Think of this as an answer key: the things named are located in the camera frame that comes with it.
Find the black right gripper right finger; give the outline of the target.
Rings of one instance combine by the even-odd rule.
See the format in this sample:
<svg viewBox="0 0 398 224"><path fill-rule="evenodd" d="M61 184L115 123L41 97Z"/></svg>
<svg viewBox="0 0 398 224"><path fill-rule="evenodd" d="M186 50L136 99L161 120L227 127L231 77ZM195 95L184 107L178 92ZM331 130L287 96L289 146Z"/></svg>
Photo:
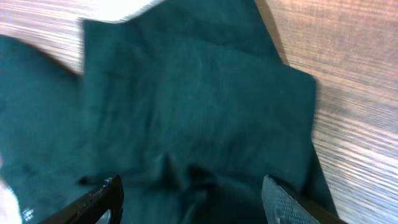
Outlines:
<svg viewBox="0 0 398 224"><path fill-rule="evenodd" d="M264 177L262 202L268 224L320 224L272 177Z"/></svg>

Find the black t-shirt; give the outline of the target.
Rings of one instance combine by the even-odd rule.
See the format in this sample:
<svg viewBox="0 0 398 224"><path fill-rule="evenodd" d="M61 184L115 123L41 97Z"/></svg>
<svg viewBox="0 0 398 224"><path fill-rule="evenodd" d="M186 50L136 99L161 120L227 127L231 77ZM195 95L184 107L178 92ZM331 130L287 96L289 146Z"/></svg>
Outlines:
<svg viewBox="0 0 398 224"><path fill-rule="evenodd" d="M265 176L336 213L312 143L316 81L283 64L254 1L82 25L82 76L1 37L1 174L24 223L115 175L123 223L265 223Z"/></svg>

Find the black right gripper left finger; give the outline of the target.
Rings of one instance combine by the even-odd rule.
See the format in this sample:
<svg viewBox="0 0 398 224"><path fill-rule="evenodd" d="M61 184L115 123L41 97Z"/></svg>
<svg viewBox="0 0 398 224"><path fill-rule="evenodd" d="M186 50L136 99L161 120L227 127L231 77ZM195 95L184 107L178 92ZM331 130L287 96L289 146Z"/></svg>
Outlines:
<svg viewBox="0 0 398 224"><path fill-rule="evenodd" d="M123 183L116 175L102 180L97 187L40 224L120 224L123 202Z"/></svg>

